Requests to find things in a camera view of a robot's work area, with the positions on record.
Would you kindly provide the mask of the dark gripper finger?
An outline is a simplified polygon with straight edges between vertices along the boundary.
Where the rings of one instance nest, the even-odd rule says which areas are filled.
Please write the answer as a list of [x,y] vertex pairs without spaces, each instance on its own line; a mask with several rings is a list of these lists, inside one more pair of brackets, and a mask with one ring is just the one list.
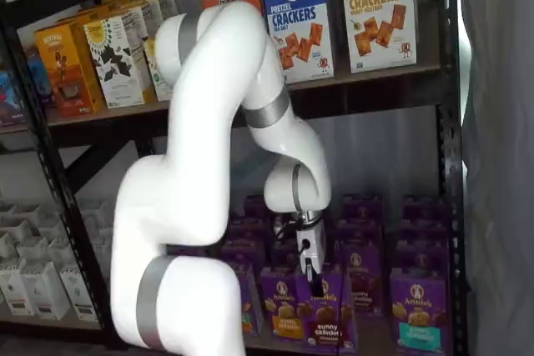
[[322,276],[317,273],[312,265],[312,260],[305,260],[305,276],[310,287],[312,296],[324,296],[325,292],[322,284]]

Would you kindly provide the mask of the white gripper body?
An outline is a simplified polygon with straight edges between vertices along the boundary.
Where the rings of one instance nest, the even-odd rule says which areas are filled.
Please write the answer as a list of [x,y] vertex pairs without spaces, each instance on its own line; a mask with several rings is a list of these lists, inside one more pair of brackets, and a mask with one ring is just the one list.
[[326,254],[326,236],[323,222],[308,224],[296,231],[300,267],[304,275],[321,274]]

